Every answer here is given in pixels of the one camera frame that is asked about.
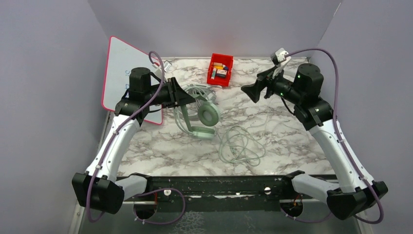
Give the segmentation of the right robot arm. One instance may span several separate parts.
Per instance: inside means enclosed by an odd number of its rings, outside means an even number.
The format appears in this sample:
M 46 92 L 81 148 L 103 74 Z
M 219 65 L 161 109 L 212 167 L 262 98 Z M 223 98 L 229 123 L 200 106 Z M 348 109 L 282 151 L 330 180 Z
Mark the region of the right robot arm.
M 338 182 L 330 183 L 296 171 L 285 176 L 282 194 L 286 198 L 304 194 L 317 199 L 340 220 L 375 205 L 376 199 L 388 192 L 387 185 L 373 179 L 345 141 L 339 122 L 333 119 L 333 108 L 319 95 L 324 80 L 320 69 L 314 64 L 301 64 L 293 81 L 283 74 L 283 71 L 277 74 L 273 67 L 259 73 L 255 83 L 244 85 L 241 90 L 254 103 L 259 101 L 261 91 L 266 90 L 264 98 L 278 95 L 294 104 L 294 116 L 322 148 Z

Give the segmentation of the grey white gaming headset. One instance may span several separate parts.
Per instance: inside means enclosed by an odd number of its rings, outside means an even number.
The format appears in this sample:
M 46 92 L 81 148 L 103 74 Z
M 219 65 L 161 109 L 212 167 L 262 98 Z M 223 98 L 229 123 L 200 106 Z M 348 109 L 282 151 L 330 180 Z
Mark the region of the grey white gaming headset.
M 188 92 L 193 95 L 200 95 L 210 102 L 215 102 L 217 97 L 215 92 L 205 85 L 191 84 L 188 86 Z

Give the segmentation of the green headphones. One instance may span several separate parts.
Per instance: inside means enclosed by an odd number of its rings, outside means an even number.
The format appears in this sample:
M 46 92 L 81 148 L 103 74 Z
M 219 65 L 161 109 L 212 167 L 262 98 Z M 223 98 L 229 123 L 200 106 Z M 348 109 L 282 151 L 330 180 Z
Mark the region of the green headphones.
M 188 94 L 190 94 L 188 92 L 189 85 L 183 88 Z M 173 114 L 176 125 L 182 132 L 190 136 L 200 139 L 213 139 L 216 136 L 214 126 L 221 119 L 219 108 L 214 102 L 210 102 L 200 95 L 190 95 L 196 99 L 197 112 L 191 116 L 186 106 L 175 107 Z

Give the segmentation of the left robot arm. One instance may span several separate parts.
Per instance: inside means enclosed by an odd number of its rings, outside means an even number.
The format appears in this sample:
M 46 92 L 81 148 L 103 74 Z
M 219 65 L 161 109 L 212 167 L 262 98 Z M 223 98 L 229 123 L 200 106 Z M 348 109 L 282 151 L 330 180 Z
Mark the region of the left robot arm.
M 129 88 L 115 107 L 110 133 L 86 171 L 73 176 L 72 186 L 80 206 L 115 214 L 123 201 L 135 195 L 141 200 L 151 198 L 153 187 L 145 175 L 130 175 L 117 180 L 117 171 L 131 139 L 150 112 L 150 106 L 173 108 L 195 102 L 176 78 L 164 79 L 162 74 L 161 70 L 154 73 L 145 67 L 130 71 Z

